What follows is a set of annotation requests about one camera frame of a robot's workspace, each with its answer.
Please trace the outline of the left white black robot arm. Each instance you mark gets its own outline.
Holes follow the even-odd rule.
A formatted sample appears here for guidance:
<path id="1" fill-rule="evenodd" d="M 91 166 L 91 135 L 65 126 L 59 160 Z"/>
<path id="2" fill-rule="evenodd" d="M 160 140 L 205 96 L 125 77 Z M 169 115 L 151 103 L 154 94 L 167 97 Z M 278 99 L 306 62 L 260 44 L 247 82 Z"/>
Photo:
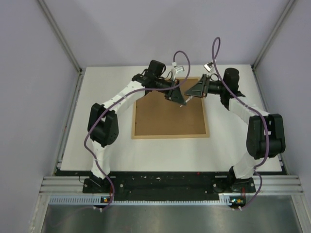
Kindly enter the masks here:
<path id="1" fill-rule="evenodd" d="M 113 144 L 119 135 L 118 116 L 137 100 L 153 91 L 162 93 L 168 101 L 186 105 L 180 90 L 180 85 L 184 82 L 176 78 L 177 74 L 184 72 L 185 69 L 183 66 L 178 66 L 176 62 L 173 62 L 172 66 L 170 78 L 165 79 L 162 74 L 166 66 L 152 60 L 148 68 L 134 75 L 121 92 L 103 104 L 92 105 L 87 126 L 88 134 L 85 139 L 91 140 L 93 148 L 86 146 L 85 149 L 93 156 L 89 178 L 99 192 L 106 192 L 110 188 L 110 180 L 107 178 L 110 165 L 105 149 Z"/>

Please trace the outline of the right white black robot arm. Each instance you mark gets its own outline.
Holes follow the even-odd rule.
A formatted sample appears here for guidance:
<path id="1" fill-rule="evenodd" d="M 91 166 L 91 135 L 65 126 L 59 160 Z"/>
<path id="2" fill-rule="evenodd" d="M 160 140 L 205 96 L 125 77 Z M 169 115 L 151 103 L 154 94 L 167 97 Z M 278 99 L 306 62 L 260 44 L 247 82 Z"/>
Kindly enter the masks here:
<path id="1" fill-rule="evenodd" d="M 244 190 L 254 192 L 251 183 L 256 169 L 286 149 L 282 116 L 270 114 L 251 104 L 239 90 L 239 80 L 239 71 L 230 67 L 218 80 L 213 80 L 211 75 L 203 74 L 194 86 L 185 91 L 185 95 L 190 99 L 205 98 L 208 94 L 219 95 L 222 105 L 248 125 L 247 152 L 230 168 L 225 181 L 214 184 L 214 190 L 218 193 Z"/>

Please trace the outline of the light wooden picture frame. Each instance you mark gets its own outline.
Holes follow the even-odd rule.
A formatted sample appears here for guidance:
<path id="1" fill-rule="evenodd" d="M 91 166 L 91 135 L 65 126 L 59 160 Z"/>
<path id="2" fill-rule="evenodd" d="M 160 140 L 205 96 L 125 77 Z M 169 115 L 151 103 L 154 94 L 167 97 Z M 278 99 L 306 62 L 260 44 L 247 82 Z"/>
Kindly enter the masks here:
<path id="1" fill-rule="evenodd" d="M 132 139 L 209 138 L 204 99 L 192 98 L 185 106 L 151 92 L 134 104 Z"/>

